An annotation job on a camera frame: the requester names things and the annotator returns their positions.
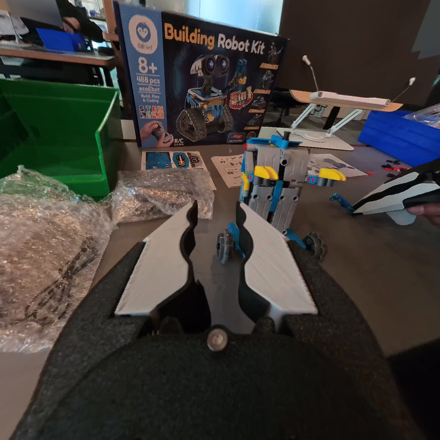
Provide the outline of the pile of small building pieces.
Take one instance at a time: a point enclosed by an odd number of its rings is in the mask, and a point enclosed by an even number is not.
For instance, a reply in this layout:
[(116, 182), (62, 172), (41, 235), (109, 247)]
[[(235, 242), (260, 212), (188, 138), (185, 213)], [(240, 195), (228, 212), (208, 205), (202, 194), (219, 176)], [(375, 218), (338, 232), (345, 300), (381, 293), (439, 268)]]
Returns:
[(404, 166), (399, 160), (386, 160), (385, 164), (382, 164), (381, 167), (392, 173), (403, 173), (409, 170), (411, 167)]

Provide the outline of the blue beam with holes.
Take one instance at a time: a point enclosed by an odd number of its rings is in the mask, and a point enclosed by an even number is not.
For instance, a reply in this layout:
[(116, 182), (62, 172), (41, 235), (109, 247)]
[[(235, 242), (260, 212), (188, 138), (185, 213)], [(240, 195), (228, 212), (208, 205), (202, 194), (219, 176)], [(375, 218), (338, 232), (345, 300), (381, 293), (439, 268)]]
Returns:
[(330, 201), (335, 201), (338, 202), (338, 204), (346, 211), (348, 211), (349, 213), (353, 214), (354, 212), (354, 208), (351, 205), (351, 203), (344, 197), (342, 196), (340, 193), (334, 193), (333, 195), (330, 196), (329, 198)]

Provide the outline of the clear plastic bag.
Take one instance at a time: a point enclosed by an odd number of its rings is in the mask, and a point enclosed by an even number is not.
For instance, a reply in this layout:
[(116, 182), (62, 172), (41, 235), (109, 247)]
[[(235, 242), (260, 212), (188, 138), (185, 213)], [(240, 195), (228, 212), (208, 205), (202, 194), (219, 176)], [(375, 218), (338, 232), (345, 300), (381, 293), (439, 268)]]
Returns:
[(404, 116), (404, 119), (440, 129), (440, 104), (414, 111)]

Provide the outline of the instruction booklet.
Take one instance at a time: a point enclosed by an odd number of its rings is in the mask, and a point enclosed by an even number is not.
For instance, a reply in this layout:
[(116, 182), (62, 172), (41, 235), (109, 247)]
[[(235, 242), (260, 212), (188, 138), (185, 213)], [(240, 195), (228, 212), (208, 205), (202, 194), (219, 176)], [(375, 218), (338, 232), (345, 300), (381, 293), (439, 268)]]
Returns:
[[(242, 183), (243, 154), (233, 156), (217, 156), (211, 158), (220, 176), (228, 188), (240, 187)], [(321, 168), (338, 169), (346, 178), (366, 176), (354, 166), (344, 162), (332, 154), (310, 154), (307, 173), (318, 176)]]

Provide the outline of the dark board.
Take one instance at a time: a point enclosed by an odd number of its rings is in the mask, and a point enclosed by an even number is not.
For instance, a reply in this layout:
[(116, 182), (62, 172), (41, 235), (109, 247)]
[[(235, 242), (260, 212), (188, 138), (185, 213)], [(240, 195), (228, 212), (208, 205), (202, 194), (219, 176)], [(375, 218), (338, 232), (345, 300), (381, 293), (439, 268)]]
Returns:
[(421, 106), (439, 72), (439, 1), (284, 1), (275, 86)]

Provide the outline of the robot kit box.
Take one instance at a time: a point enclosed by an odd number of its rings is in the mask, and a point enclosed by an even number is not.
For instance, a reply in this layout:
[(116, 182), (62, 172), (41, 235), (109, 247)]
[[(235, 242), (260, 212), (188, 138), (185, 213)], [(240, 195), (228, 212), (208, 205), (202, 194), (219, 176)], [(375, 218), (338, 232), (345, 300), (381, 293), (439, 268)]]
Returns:
[(138, 147), (258, 137), (288, 39), (114, 1)]

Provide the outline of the grey desk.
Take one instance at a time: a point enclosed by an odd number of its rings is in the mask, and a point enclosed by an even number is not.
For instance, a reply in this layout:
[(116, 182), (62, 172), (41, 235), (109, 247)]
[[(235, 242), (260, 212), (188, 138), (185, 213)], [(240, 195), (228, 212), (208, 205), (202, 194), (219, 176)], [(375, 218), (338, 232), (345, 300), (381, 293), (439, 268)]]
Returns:
[[(217, 234), (235, 218), (237, 188), (228, 188), (211, 158), (242, 152), (239, 145), (190, 148), (201, 153), (216, 186), (213, 218), (199, 220), (191, 254), (195, 277), (205, 288), (214, 324), (249, 333), (252, 322), (237, 294), (239, 261), (217, 261)], [(351, 217), (329, 197), (338, 192), (358, 201), (387, 179), (381, 165), (388, 156), (366, 146), (333, 153), (363, 172), (332, 188), (306, 185), (292, 228), (304, 237), (317, 232), (327, 244), (322, 267), (349, 294), (365, 317), (385, 355), (439, 338), (439, 229), (426, 219), (396, 225), (386, 214)]]

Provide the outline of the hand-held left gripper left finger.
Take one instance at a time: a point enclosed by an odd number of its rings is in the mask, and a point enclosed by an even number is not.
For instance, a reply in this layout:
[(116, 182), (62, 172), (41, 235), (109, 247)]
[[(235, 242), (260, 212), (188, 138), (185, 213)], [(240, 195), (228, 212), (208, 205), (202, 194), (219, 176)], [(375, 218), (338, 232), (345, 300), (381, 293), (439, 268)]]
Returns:
[(191, 201), (142, 241), (115, 317), (148, 318), (155, 330), (170, 319), (185, 333), (211, 327), (206, 293), (190, 260), (197, 223), (198, 203)]

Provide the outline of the blue bin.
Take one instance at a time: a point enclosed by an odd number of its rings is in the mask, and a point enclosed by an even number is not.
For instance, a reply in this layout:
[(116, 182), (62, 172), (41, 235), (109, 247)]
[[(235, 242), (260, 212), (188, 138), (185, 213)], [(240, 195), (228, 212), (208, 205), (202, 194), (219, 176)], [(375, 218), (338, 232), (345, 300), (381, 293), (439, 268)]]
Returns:
[(409, 111), (371, 111), (358, 140), (412, 167), (440, 157), (440, 130), (404, 118)]

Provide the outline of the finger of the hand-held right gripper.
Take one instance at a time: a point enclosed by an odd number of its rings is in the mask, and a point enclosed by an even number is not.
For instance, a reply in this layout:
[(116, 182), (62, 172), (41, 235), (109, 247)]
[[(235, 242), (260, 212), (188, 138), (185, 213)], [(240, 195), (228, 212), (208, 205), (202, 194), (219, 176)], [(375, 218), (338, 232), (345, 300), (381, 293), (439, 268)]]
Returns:
[(393, 212), (426, 203), (439, 202), (440, 187), (435, 182), (422, 182), (409, 186), (401, 184), (373, 195), (368, 195), (353, 205), (354, 215)]
[(419, 165), (417, 167), (413, 167), (403, 173), (400, 173), (395, 178), (380, 185), (378, 188), (371, 191), (366, 196), (373, 195), (377, 192), (380, 192), (380, 191), (389, 189), (390, 187), (393, 187), (396, 185), (401, 185), (401, 184), (409, 184), (409, 186), (412, 186), (412, 185), (415, 185), (416, 183), (435, 182), (439, 185), (439, 171), (440, 171), (440, 162), (439, 161), (432, 161), (432, 162), (428, 162), (428, 163)]

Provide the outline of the large bubble wrap bag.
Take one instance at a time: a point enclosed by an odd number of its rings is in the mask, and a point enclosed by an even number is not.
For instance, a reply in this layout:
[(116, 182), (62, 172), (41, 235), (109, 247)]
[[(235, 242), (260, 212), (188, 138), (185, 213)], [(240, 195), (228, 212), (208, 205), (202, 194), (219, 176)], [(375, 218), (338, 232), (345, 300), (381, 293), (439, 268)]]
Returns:
[(1, 178), (1, 352), (53, 346), (108, 245), (107, 208), (23, 165)]

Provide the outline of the wooden shelf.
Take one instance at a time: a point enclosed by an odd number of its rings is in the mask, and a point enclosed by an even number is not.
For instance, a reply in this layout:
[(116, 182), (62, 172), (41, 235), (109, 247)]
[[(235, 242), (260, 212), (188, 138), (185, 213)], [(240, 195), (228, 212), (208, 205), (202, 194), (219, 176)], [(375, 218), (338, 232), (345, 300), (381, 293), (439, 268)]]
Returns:
[(115, 55), (94, 51), (49, 51), (36, 45), (8, 44), (1, 44), (0, 55), (1, 78), (114, 87), (111, 71), (118, 64)]

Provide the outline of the white board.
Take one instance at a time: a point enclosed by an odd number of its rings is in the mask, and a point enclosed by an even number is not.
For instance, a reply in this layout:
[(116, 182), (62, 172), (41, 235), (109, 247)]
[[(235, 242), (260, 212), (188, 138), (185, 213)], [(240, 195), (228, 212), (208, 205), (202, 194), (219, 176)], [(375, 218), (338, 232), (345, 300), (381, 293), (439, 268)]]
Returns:
[(326, 137), (326, 133), (321, 131), (313, 131), (310, 129), (295, 129), (287, 128), (272, 128), (262, 127), (258, 137), (263, 139), (270, 139), (272, 135), (283, 136), (284, 132), (289, 132), (289, 140), (293, 142), (300, 142), (301, 147), (327, 149), (333, 151), (353, 151), (354, 147), (345, 141), (332, 134)]

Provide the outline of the person's right hand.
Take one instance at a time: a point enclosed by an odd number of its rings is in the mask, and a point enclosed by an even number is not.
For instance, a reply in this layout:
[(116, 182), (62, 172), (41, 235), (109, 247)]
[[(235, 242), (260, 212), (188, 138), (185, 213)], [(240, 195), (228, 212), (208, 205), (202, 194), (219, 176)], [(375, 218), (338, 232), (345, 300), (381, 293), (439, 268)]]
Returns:
[(440, 203), (423, 203), (406, 208), (407, 212), (417, 217), (426, 217), (432, 225), (440, 228)]

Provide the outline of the blue sticker sheet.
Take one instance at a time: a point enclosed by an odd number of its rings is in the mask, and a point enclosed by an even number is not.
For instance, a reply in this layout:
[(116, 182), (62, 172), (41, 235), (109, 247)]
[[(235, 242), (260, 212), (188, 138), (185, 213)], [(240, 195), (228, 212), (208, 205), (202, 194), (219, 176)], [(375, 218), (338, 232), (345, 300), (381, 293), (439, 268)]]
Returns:
[(140, 170), (157, 182), (166, 182), (179, 189), (216, 186), (199, 151), (143, 151)]

